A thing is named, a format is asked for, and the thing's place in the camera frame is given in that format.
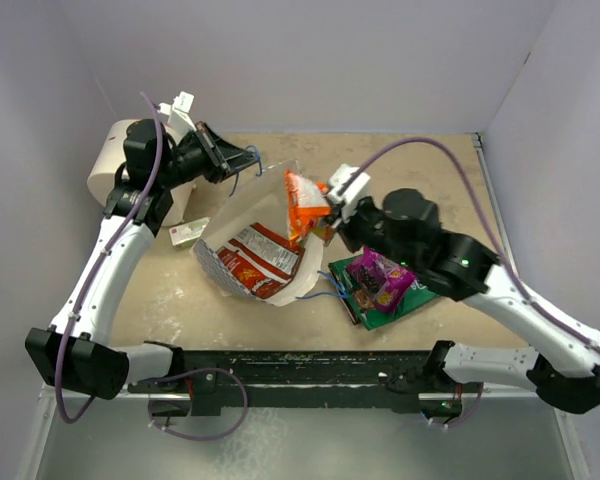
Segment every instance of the gray floor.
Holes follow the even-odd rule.
[[[237,418],[176,419],[216,433]],[[231,437],[188,442],[148,428],[147,401],[96,401],[54,419],[40,479],[571,479],[553,410],[537,398],[483,399],[448,432],[384,410],[251,409]]]

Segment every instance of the purple snack bag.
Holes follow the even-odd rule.
[[[364,248],[362,256],[346,268],[371,297],[379,312],[393,312],[416,276],[388,258]]]

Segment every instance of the cylindrical roll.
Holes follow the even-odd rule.
[[[122,144],[127,137],[127,128],[135,121],[134,119],[120,120],[112,125],[102,146],[100,155],[98,155],[96,163],[93,165],[91,173],[87,178],[87,187],[100,205],[104,206],[109,192],[113,189],[114,174],[118,167],[124,163]],[[169,127],[166,128],[167,132],[178,143],[180,141],[178,134]],[[162,223],[163,226],[169,227],[182,222],[184,210],[187,207],[189,195],[191,195],[191,189],[194,187],[194,182],[189,182],[171,190],[173,206],[169,210],[169,213],[167,213]]]

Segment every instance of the snack bag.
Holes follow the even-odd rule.
[[[393,312],[416,280],[416,276],[406,268],[366,247],[362,256],[348,265],[346,271],[380,312]]]
[[[295,245],[315,230],[323,217],[331,213],[331,207],[324,198],[328,187],[291,170],[285,171],[284,184],[289,208],[287,234],[289,241]]]
[[[304,248],[254,223],[229,239],[216,252],[229,272],[249,292],[267,299],[291,282]]]

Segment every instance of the table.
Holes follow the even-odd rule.
[[[238,145],[255,144],[263,163],[297,159],[303,172],[328,179],[342,163],[358,165],[400,134],[239,134]],[[489,194],[470,135],[433,135],[460,159],[496,229]],[[253,172],[246,172],[248,178]],[[440,206],[443,226],[467,233],[485,245],[467,192],[447,158],[428,145],[397,148],[369,170],[377,204],[397,188],[420,190]],[[191,221],[213,216],[227,200],[233,181],[198,182],[185,213]],[[339,239],[325,250],[329,261],[351,256]],[[314,291],[330,288],[320,280]],[[429,349],[440,339],[481,347],[526,345],[491,318],[449,299],[440,299],[377,330],[353,326],[336,298],[322,296],[286,307],[225,297],[186,250],[175,251],[168,232],[138,264],[124,294],[112,332],[112,345],[155,340],[185,349],[244,350],[401,350]]]

